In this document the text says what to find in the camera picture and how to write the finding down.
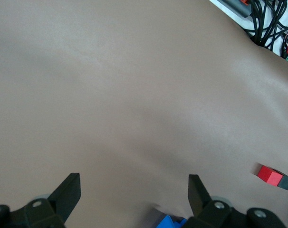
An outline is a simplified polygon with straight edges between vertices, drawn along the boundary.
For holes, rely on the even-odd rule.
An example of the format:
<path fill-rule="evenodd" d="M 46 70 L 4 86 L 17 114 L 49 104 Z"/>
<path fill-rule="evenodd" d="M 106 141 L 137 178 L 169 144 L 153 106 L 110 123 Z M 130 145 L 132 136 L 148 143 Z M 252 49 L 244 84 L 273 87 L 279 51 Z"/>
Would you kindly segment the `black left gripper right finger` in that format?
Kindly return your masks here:
<path fill-rule="evenodd" d="M 188 201 L 193 216 L 184 228 L 283 228 L 285 224 L 270 210 L 250 208 L 245 214 L 222 200 L 213 200 L 196 174 L 188 179 Z"/>

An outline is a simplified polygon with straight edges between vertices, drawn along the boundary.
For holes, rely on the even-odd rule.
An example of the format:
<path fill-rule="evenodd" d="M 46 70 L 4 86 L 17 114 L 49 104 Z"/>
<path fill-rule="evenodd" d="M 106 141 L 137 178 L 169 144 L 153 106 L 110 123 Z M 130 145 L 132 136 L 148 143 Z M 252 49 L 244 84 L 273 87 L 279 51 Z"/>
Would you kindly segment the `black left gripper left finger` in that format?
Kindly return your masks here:
<path fill-rule="evenodd" d="M 0 228 L 64 228 L 80 198 L 80 174 L 71 173 L 46 199 L 34 199 L 16 211 L 0 205 Z"/>

